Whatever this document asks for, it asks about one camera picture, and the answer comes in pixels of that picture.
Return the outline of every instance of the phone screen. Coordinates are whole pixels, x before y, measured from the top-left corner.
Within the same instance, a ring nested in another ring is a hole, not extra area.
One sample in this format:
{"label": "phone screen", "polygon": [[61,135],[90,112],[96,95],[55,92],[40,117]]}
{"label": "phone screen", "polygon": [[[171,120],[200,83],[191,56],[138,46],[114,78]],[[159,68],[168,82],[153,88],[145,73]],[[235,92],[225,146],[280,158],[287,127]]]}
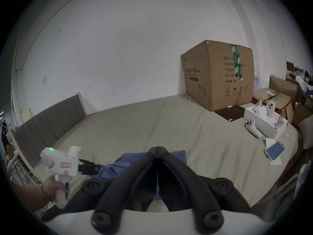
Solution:
{"label": "phone screen", "polygon": [[280,142],[276,142],[270,148],[268,148],[266,152],[272,160],[275,160],[279,157],[280,154],[284,152],[285,149],[286,147],[284,147]]}

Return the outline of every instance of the grey bedsheet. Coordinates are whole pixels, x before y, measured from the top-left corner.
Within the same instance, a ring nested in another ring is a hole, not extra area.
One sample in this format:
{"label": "grey bedsheet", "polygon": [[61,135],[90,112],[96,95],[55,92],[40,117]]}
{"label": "grey bedsheet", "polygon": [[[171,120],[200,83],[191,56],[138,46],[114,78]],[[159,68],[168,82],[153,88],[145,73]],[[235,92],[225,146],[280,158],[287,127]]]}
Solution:
{"label": "grey bedsheet", "polygon": [[[264,155],[265,137],[257,139],[250,134],[243,118],[230,123],[189,96],[180,95],[88,115],[53,148],[67,152],[71,145],[80,146],[81,159],[103,165],[123,153],[145,152],[154,146],[164,146],[170,152],[185,150],[193,171],[209,178],[229,178],[253,206],[270,190],[297,150],[297,133],[292,126],[286,127],[279,140],[286,146],[282,165],[270,166]],[[41,161],[34,169],[42,181],[49,176]],[[86,178],[74,178],[72,192]]]}

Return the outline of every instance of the upholstered headboard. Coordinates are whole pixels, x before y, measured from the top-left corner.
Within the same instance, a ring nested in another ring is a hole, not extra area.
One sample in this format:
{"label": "upholstered headboard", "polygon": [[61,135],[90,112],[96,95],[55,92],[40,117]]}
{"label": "upholstered headboard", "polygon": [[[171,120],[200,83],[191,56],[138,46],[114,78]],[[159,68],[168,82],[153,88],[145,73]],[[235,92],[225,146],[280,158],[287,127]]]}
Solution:
{"label": "upholstered headboard", "polygon": [[13,133],[13,142],[19,153],[22,153],[22,159],[27,160],[26,165],[33,168],[40,160],[40,152],[45,147],[51,147],[85,117],[86,110],[78,93],[21,125]]}

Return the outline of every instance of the person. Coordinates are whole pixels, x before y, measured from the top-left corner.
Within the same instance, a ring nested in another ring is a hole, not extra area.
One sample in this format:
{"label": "person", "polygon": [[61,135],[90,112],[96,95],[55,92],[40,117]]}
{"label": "person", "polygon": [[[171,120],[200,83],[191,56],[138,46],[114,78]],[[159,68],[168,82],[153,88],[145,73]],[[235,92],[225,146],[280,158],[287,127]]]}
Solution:
{"label": "person", "polygon": [[7,128],[5,126],[2,126],[1,141],[4,146],[5,153],[8,155],[8,151],[9,151],[10,153],[9,157],[10,159],[12,159],[14,156],[14,153],[13,153],[14,145],[8,141],[6,134],[7,134]]}
{"label": "person", "polygon": [[7,152],[7,146],[11,145],[9,143],[7,137],[6,137],[6,134],[7,134],[7,129],[6,129],[6,127],[2,126],[1,141],[3,143],[3,147],[5,149],[5,152]]}
{"label": "person", "polygon": [[49,201],[53,202],[58,189],[64,191],[66,196],[69,194],[69,189],[61,182],[55,181],[54,175],[48,177],[42,186],[19,186],[14,183],[11,183],[11,186],[15,194],[32,212],[43,208]]}

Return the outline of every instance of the green tape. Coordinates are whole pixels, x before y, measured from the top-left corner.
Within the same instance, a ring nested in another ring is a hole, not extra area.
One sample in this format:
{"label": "green tape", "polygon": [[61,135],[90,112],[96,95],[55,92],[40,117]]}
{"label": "green tape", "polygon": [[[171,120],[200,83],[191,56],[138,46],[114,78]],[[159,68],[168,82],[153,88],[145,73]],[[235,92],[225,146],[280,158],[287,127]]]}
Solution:
{"label": "green tape", "polygon": [[238,51],[237,45],[230,45],[232,47],[233,57],[234,57],[234,65],[235,65],[235,76],[239,77],[239,81],[242,80],[242,73],[241,73],[241,63],[240,63],[240,56]]}

